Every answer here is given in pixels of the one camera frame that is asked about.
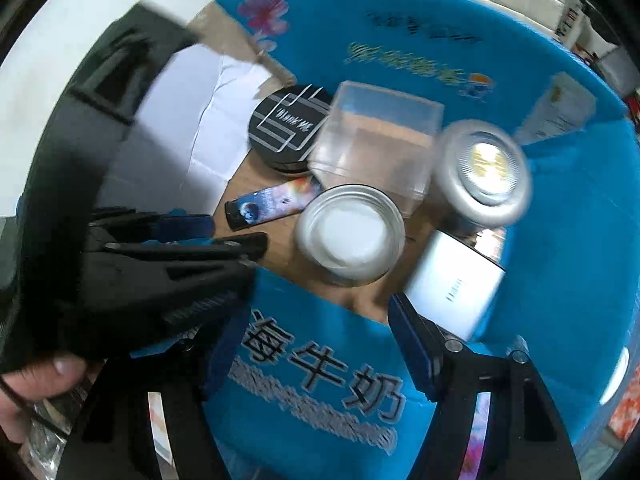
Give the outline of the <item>person's left hand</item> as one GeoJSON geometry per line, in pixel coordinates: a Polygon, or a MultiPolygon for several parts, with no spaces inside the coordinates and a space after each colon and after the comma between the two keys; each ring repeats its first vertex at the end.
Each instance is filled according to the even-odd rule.
{"type": "MultiPolygon", "coordinates": [[[[71,353],[58,353],[50,359],[29,364],[4,374],[2,379],[28,403],[53,398],[77,386],[83,379],[96,379],[99,367],[71,353]]],[[[11,443],[22,444],[29,432],[28,415],[4,392],[1,393],[1,428],[11,443]]]]}

